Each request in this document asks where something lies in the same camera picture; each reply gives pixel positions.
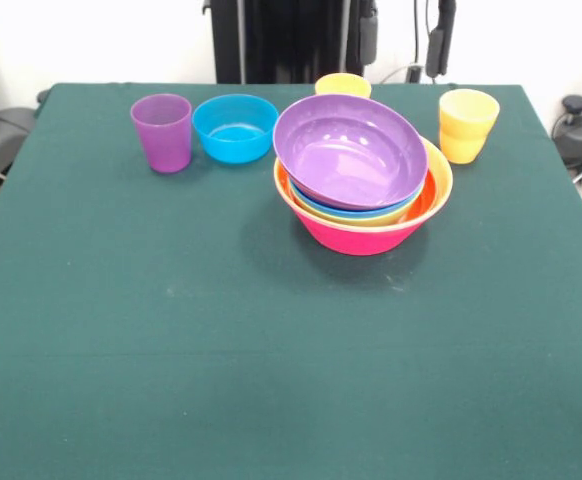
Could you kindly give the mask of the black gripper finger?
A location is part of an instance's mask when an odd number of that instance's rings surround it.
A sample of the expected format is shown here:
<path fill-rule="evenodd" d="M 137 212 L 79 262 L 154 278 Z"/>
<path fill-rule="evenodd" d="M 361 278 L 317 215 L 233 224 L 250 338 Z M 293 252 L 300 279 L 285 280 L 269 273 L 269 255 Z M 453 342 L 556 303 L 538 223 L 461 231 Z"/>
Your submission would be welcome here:
<path fill-rule="evenodd" d="M 429 33 L 425 64 L 428 77 L 437 77 L 447 73 L 456 9 L 456 0 L 438 1 L 438 23 Z"/>
<path fill-rule="evenodd" d="M 375 0 L 360 2 L 359 58 L 362 65 L 370 65 L 377 57 L 378 9 Z"/>

